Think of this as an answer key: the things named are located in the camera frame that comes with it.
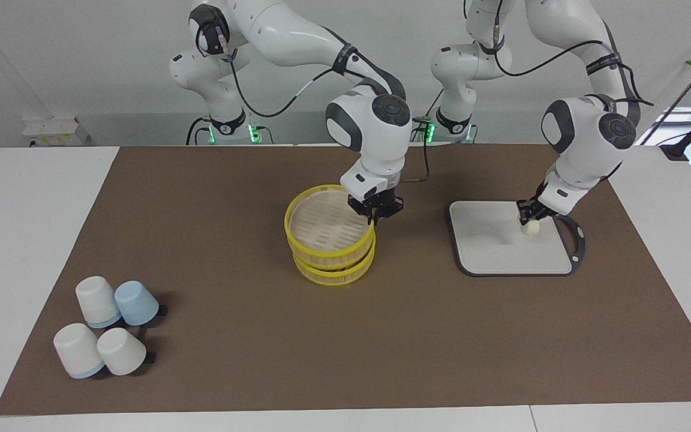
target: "white power box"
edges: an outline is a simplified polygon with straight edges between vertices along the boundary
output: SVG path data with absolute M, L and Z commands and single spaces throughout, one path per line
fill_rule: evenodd
M 31 147 L 80 146 L 85 145 L 90 137 L 76 118 L 24 120 L 24 123 L 23 136 Z

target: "white table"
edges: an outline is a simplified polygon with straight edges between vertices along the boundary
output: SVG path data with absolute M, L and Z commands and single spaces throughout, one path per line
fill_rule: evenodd
M 0 148 L 0 396 L 117 148 Z M 691 167 L 635 148 L 611 179 L 691 320 Z M 0 418 L 0 430 L 691 431 L 691 402 Z

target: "cup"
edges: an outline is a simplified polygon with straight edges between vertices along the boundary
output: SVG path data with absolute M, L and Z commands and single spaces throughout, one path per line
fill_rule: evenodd
M 113 328 L 98 339 L 98 352 L 114 375 L 135 372 L 146 359 L 146 346 L 124 328 Z
M 82 323 L 61 328 L 52 339 L 52 344 L 58 351 L 63 369 L 71 378 L 80 380 L 91 377 L 104 366 L 98 353 L 98 337 Z
M 121 318 L 119 307 L 113 300 L 113 288 L 102 276 L 88 277 L 79 282 L 76 298 L 91 328 L 106 328 Z
M 138 281 L 124 282 L 113 297 L 127 325 L 144 325 L 159 313 L 159 302 Z

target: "brown tabletop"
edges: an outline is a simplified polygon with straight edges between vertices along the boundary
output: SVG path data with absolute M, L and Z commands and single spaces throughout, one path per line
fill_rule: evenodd
M 336 183 L 342 148 L 121 148 L 16 369 L 0 415 L 600 404 L 691 400 L 691 324 L 609 184 L 578 205 L 570 277 L 458 270 L 445 209 L 530 197 L 545 145 L 431 148 L 372 269 L 324 288 L 296 270 L 289 202 Z M 413 148 L 406 177 L 422 174 Z M 170 307 L 155 364 L 72 380 L 52 347 L 81 279 L 137 279 Z

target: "white cup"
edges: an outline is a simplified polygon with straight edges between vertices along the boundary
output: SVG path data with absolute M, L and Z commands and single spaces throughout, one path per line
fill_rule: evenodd
M 88 277 L 79 282 L 76 298 L 91 328 L 106 328 L 121 318 L 119 307 L 113 299 L 113 288 L 102 276 Z
M 98 352 L 114 375 L 135 372 L 146 359 L 146 346 L 124 328 L 113 328 L 98 339 Z
M 104 366 L 98 353 L 98 339 L 82 323 L 72 323 L 61 328 L 52 339 L 52 344 L 58 351 L 63 369 L 71 378 L 80 380 L 91 377 Z

